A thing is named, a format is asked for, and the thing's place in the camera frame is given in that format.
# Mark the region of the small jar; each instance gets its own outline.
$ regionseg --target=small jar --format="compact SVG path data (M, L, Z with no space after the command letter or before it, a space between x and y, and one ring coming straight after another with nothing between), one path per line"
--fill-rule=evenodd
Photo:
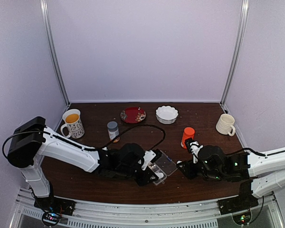
M110 140L119 135L117 122L111 121L108 123L107 127L108 127ZM114 140L114 143L118 142L119 140L120 138L118 137L117 139Z

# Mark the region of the metal frame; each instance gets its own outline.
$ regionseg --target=metal frame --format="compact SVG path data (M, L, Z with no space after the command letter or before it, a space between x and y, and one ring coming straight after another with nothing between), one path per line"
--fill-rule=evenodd
M44 25L47 31L47 40L48 40L48 45L50 49L51 59L52 59L53 66L54 66L55 75L58 80L59 88L62 93L63 99L66 103L66 106L68 106L70 104L70 101L67 97L67 91L66 91L66 88L65 88L62 76L61 76L59 64L58 64L57 54L55 51L55 45L54 45L54 40L53 40L53 35L52 35L52 29L50 25L47 3L48 3L47 0L40 0L42 17L43 17Z
M173 204L111 204L74 200L76 202L73 216L64 216L63 226L70 228L81 227L119 227L119 228L188 228L188 227L217 227L217 219L221 216L218 199L188 203ZM284 223L274 195L265 197L264 205L268 205L276 228L284 228ZM21 188L14 214L9 228L17 228L21 215L40 219L42 211L34 207L31 191Z
M248 7L249 7L249 0L243 0L242 11L241 11L241 16L239 19L239 25L238 25L238 31L237 31L236 46L234 48L233 58L232 58L232 62L231 62L226 86L224 89L224 93L223 93L222 99L220 101L220 104L222 106L225 105L225 102L226 102L226 99L228 96L228 92L230 90L231 82L232 82L232 79L233 79L233 76L234 76L234 73L236 70L236 66L238 63L238 57L239 57L240 49L242 47L242 42L243 42L245 30L246 30L246 24L247 24L247 18L248 18Z

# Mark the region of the red plate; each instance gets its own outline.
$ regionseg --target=red plate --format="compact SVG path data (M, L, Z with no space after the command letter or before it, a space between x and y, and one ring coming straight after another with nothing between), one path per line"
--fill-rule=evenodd
M146 112L139 107L126 108L120 113L120 118L128 124L136 124L146 118Z

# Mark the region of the wooden table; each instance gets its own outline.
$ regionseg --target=wooden table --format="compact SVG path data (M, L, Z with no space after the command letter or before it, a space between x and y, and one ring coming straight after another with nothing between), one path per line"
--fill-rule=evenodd
M172 105L179 111L174 124L163 125L156 120L155 110L162 105ZM81 111L85 135L77 142L89 146L102 146L109 141L107 123L117 121L119 131L132 126L121 121L120 112L131 106L143 108L146 124L156 124L166 131L166 140L158 146L174 162L189 160L192 155L181 148L181 137L185 127L195 129L195 140L200 144L218 145L225 153L241 149L236 136L224 136L215 129L219 116L223 113L219 104L210 103L106 103L72 104L70 108ZM149 149L162 138L160 130L134 128L122 136L110 148L121 148L125 143L137 143ZM204 181L201 177L188 180L180 171L175 171L164 184L149 184L139 187L134 180L114 180L87 173L78 167L46 157L42 163L45 176L54 186L54 194L77 200L103 203L160 204L211 200L238 194L240 183L226 181Z

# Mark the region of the mug handle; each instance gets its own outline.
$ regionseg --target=mug handle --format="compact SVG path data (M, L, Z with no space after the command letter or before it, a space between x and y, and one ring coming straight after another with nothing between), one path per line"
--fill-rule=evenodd
M233 136L236 133L236 128L233 125L231 125L230 127L231 127L231 132L232 133L228 132L228 135Z
M65 127L67 127L67 124L66 124L66 123L61 126L60 131L61 131L61 133L62 133L62 135L63 135L64 137L69 138L69 137L71 137L71 132L69 132L68 135L65 136L65 134L63 133L63 129L64 129Z

